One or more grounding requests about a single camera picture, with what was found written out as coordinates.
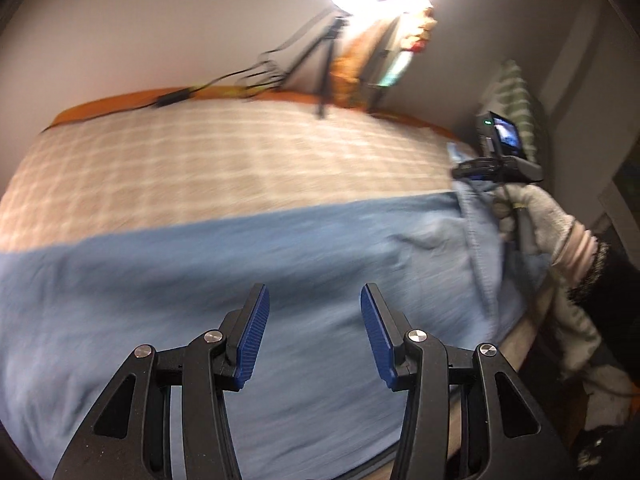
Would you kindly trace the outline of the dark fuzzy sleeve forearm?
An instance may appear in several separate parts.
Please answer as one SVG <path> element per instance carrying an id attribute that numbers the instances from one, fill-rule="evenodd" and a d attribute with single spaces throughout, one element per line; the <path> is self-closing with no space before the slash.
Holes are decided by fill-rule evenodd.
<path id="1" fill-rule="evenodd" d="M 639 269 L 608 244 L 599 243 L 585 277 L 570 290 L 608 344 L 639 337 Z"/>

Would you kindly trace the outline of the right hand in grey glove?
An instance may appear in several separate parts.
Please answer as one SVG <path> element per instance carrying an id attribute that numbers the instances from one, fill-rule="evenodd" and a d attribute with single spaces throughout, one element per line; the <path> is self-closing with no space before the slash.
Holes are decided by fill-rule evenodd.
<path id="1" fill-rule="evenodd" d="M 514 206 L 527 211 L 539 251 L 550 257 L 568 284 L 577 285 L 594 263 L 597 237 L 540 186 L 508 183 L 494 189 L 491 204 L 504 240 L 515 238 Z"/>

